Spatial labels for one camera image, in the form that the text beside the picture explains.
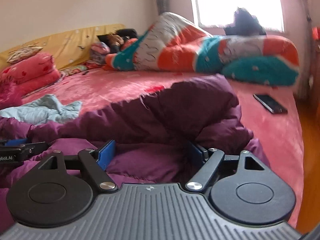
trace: wooden floor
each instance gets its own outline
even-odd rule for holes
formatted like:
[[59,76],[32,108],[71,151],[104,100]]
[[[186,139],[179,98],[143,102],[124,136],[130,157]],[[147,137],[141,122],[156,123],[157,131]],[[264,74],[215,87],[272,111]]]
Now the wooden floor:
[[304,142],[304,191],[297,230],[306,233],[320,222],[320,126],[306,103],[297,102]]

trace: metal bolt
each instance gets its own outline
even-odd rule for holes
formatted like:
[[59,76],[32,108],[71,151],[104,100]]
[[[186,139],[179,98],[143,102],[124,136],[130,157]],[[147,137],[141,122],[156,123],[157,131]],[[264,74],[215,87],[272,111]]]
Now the metal bolt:
[[100,183],[99,187],[106,190],[114,189],[116,187],[116,184],[114,184],[113,182],[106,181],[106,182]]
[[202,184],[199,182],[192,181],[187,184],[187,187],[192,190],[199,190],[202,188]]

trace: purple puffer jacket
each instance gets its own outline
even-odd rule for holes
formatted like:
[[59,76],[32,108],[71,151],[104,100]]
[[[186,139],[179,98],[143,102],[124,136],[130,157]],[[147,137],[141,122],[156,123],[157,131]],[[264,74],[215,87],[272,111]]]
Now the purple puffer jacket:
[[0,117],[0,137],[51,143],[23,166],[0,170],[0,231],[13,223],[5,203],[8,189],[53,150],[75,155],[114,139],[117,154],[106,172],[118,186],[188,181],[195,170],[182,150],[186,139],[226,154],[249,150],[268,165],[261,144],[240,118],[239,101],[219,74],[175,83],[170,89],[87,112],[66,124],[35,127]]

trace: yellow headboard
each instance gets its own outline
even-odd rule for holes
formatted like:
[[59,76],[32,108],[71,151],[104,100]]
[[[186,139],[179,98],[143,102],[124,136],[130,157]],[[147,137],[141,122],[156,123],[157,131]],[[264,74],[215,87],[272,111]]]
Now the yellow headboard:
[[123,28],[125,28],[123,24],[95,26],[57,33],[26,42],[0,53],[0,70],[9,65],[7,58],[11,51],[32,44],[43,47],[42,51],[52,54],[55,58],[57,69],[78,65],[89,59],[90,45],[99,41],[97,35],[113,33]]

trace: gray ridged plate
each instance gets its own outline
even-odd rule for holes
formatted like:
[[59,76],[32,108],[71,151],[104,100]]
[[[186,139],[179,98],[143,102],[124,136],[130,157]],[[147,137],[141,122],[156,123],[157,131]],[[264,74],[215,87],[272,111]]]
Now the gray ridged plate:
[[118,192],[99,195],[90,211],[58,228],[15,224],[1,240],[297,240],[287,223],[243,227],[216,214],[203,195],[178,184],[124,184]]

